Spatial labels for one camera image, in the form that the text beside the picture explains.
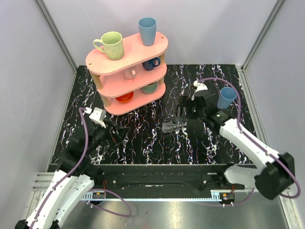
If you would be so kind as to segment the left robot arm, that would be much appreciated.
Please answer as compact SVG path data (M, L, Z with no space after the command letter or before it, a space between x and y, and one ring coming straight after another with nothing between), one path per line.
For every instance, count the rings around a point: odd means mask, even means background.
M119 146L130 129L117 127L109 121L91 133L85 127L72 135L60 157L53 178L34 211L16 223L17 229L60 229L82 197L93 190L94 201L105 196L108 185L102 168L91 163L90 153L103 142Z

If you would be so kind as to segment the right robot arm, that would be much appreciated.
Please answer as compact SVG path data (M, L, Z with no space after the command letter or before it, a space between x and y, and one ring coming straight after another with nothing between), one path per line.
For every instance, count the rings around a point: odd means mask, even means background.
M201 120L254 163L255 168L225 166L216 177L218 187L227 189L232 184L254 187L266 199L273 200L295 183L294 158L288 152L280 154L258 140L230 111L219 109L215 97L207 90L180 96L176 114Z

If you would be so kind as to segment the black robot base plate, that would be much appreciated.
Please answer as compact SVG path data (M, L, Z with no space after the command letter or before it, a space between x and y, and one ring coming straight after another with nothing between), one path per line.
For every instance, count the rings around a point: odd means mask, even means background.
M243 189L230 184L222 174L224 165L93 165L84 173L93 175L95 187L109 190L130 188L189 187L195 190Z

